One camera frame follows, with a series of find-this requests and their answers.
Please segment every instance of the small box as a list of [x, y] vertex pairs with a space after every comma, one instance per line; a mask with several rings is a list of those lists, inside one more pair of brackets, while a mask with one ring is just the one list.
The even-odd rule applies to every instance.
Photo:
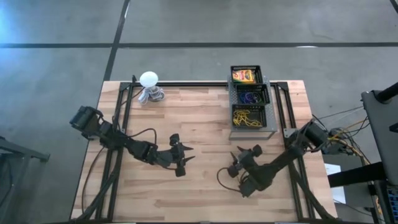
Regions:
[[258, 65], [231, 66], [231, 80], [234, 84], [262, 84], [262, 74]]

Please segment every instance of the wire bundle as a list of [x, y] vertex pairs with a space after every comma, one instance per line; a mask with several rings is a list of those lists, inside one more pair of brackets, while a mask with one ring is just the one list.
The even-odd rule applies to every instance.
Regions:
[[158, 86], [153, 86], [150, 88], [144, 88], [141, 96], [139, 96], [138, 101], [140, 104], [144, 105], [149, 101], [158, 102], [164, 100], [165, 95], [163, 89]]
[[245, 123], [246, 126], [249, 127], [262, 127], [260, 121], [256, 119], [249, 119], [248, 115], [250, 114], [249, 110], [236, 110], [234, 111], [233, 122], [235, 125], [240, 126], [242, 122]]
[[240, 93], [239, 98], [245, 104], [254, 104], [262, 102], [261, 95], [254, 92]]
[[[356, 112], [358, 108], [362, 108], [362, 106], [357, 107], [357, 108], [353, 108], [353, 109], [351, 109], [351, 110], [339, 112], [339, 113], [336, 113], [336, 114], [345, 113], [345, 112], [353, 111], [353, 110], [354, 110], [354, 112]], [[329, 116], [326, 116], [326, 117], [322, 117], [322, 118], [327, 118], [327, 117], [330, 117], [330, 116], [334, 116], [334, 115], [336, 115], [336, 114], [332, 114], [332, 115], [329, 115]], [[326, 132], [332, 133], [333, 131], [337, 131], [336, 134], [334, 134], [334, 135], [332, 135], [332, 137], [328, 138], [328, 142], [327, 142], [328, 144], [331, 144], [332, 142], [340, 143], [340, 144], [344, 145], [345, 148], [348, 148], [348, 149], [351, 151], [351, 152], [349, 152], [349, 151], [347, 151], [347, 150], [344, 150], [344, 151], [342, 151], [343, 153], [347, 153], [347, 154], [349, 154], [349, 155], [350, 155], [350, 154], [351, 154], [351, 155], [354, 154], [355, 156], [362, 157], [362, 158], [364, 159], [364, 162], [365, 162], [366, 165], [370, 164], [369, 159], [366, 157], [366, 155], [365, 155], [365, 154], [363, 153], [363, 151], [361, 150], [359, 144], [356, 143], [356, 141], [355, 141], [354, 138], [353, 138], [353, 137], [354, 137], [355, 135], [357, 135], [361, 130], [365, 129], [366, 127], [368, 127], [368, 126], [370, 125], [370, 123], [368, 123], [367, 125], [365, 125], [365, 122], [368, 121], [368, 117], [365, 117], [365, 119], [363, 119], [363, 120], [361, 120], [361, 121], [358, 121], [358, 122], [355, 122], [354, 124], [352, 124], [352, 125], [350, 125], [350, 126], [348, 126], [348, 127], [346, 127], [346, 128], [332, 128], [332, 129], [330, 130], [330, 132], [329, 132], [329, 131], [327, 130], [327, 128], [325, 127], [325, 125], [323, 125], [323, 123], [320, 121], [320, 119], [318, 119], [315, 115], [312, 115], [312, 116], [324, 127], [324, 129], [325, 129]], [[349, 128], [352, 128], [352, 127], [354, 127], [354, 126], [356, 126], [356, 125], [359, 125], [359, 124], [361, 124], [361, 126], [360, 126], [358, 129], [355, 129], [355, 130], [352, 130], [352, 131], [349, 130]], [[376, 197], [376, 204], [377, 204], [378, 212], [379, 212], [380, 214], [382, 214], [382, 211], [381, 211], [381, 207], [380, 207], [380, 203], [379, 203], [378, 197]]]

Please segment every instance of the yellow cable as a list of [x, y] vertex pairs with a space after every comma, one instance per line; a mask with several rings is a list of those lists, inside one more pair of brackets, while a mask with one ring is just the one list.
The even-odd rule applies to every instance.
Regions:
[[335, 134], [333, 137], [329, 138], [329, 140], [336, 139], [336, 137], [339, 136], [340, 134], [342, 134], [344, 131], [349, 131], [348, 128], [352, 128], [353, 126], [356, 126], [357, 124], [361, 124], [362, 122], [365, 122], [365, 121], [366, 121], [366, 119], [364, 119], [362, 121], [358, 121], [357, 123], [354, 123], [354, 124], [348, 126], [347, 128], [343, 128], [343, 130], [341, 130], [340, 132]]
[[[366, 165], [370, 164], [370, 161], [368, 161], [368, 159], [366, 157], [364, 157], [362, 155], [362, 153], [357, 151], [356, 148], [354, 148], [353, 146], [349, 145], [346, 141], [343, 141], [343, 140], [340, 140], [340, 139], [331, 139], [331, 140], [343, 143], [346, 147], [349, 147], [357, 156], [362, 157], [364, 159]], [[381, 207], [380, 207], [379, 197], [378, 196], [376, 196], [376, 204], [377, 204], [377, 210], [378, 210], [379, 214], [382, 215], [382, 210], [381, 210]]]
[[248, 114], [250, 114], [249, 110], [234, 111], [234, 118], [233, 118], [234, 124], [237, 126], [240, 126], [243, 121], [245, 123], [245, 125], [249, 126], [249, 127], [261, 127], [262, 126], [260, 121], [255, 120], [255, 119], [253, 119], [253, 120], [249, 119]]

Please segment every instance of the concrete floor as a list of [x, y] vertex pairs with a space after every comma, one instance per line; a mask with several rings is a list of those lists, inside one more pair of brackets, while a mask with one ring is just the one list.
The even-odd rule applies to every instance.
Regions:
[[[0, 44], [112, 43], [123, 2], [0, 0]], [[133, 0], [121, 42], [396, 42], [397, 25], [388, 0]], [[30, 164], [13, 223], [68, 219], [87, 145], [68, 122], [80, 105], [96, 106], [110, 51], [0, 49], [0, 136], [51, 153], [47, 164]], [[396, 82], [396, 55], [394, 47], [119, 49], [111, 80], [148, 70], [161, 80], [224, 80], [230, 65], [256, 64], [271, 80], [304, 80], [313, 113], [324, 116]], [[355, 138], [379, 161], [370, 129]]]

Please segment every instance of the white ball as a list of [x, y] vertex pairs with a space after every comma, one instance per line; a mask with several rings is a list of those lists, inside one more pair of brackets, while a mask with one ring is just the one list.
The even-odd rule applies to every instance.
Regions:
[[143, 87], [155, 86], [159, 80], [158, 76], [154, 72], [144, 72], [141, 77], [139, 77], [139, 82]]

